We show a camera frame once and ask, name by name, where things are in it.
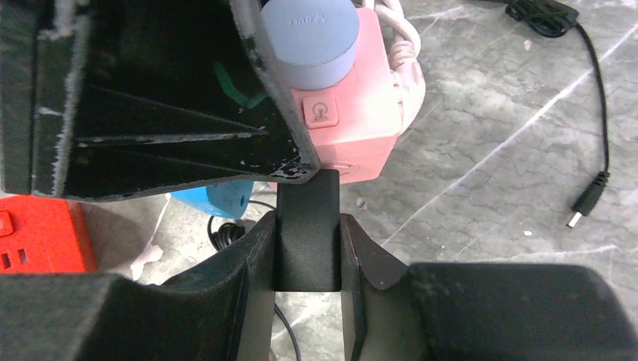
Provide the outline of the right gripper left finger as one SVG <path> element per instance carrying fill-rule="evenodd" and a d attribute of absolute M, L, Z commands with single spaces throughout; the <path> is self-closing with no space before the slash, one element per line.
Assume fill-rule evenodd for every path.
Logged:
<path fill-rule="evenodd" d="M 3 360 L 266 360 L 275 215 L 162 285 L 113 273 L 5 275 Z"/>

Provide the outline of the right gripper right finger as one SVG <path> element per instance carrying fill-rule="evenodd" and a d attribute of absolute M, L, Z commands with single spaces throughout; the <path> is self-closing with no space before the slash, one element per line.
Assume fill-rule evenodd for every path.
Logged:
<path fill-rule="evenodd" d="M 340 221 L 347 360 L 635 360 L 616 294 L 581 265 L 415 262 Z"/>

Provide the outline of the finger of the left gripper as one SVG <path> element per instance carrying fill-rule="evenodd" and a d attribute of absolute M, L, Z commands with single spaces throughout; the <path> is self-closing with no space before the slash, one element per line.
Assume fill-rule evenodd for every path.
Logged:
<path fill-rule="evenodd" d="M 317 152 L 260 1 L 3 1 L 1 188 L 112 202 L 303 184 Z"/>

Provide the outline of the teal blue plug adapter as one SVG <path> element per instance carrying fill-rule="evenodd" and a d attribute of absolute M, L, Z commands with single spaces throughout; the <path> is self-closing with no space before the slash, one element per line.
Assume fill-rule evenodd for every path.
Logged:
<path fill-rule="evenodd" d="M 211 216 L 240 219 L 248 207 L 254 182 L 232 181 L 170 193 L 172 198 Z"/>

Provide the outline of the black charger with thin cable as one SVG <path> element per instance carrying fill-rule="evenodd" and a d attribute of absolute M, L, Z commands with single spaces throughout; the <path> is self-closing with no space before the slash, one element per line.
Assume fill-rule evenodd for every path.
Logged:
<path fill-rule="evenodd" d="M 388 62 L 402 116 L 403 133 L 424 99 L 425 84 L 417 55 L 421 41 L 400 1 L 362 1 L 378 20 L 393 28 Z M 279 185 L 275 211 L 272 288 L 278 291 L 341 291 L 342 238 L 339 173 L 322 170 L 308 183 Z"/>

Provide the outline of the red cube socket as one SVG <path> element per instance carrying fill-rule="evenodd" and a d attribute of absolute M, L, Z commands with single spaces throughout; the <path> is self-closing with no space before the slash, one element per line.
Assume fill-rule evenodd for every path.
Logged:
<path fill-rule="evenodd" d="M 37 196 L 1 199 L 1 273 L 99 269 L 80 203 Z"/>

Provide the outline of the pink socket adapter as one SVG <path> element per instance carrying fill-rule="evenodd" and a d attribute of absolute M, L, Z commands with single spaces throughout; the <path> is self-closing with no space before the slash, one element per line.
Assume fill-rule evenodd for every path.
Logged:
<path fill-rule="evenodd" d="M 376 13 L 350 1 L 270 1 L 261 17 L 324 169 L 377 178 L 402 128 Z"/>

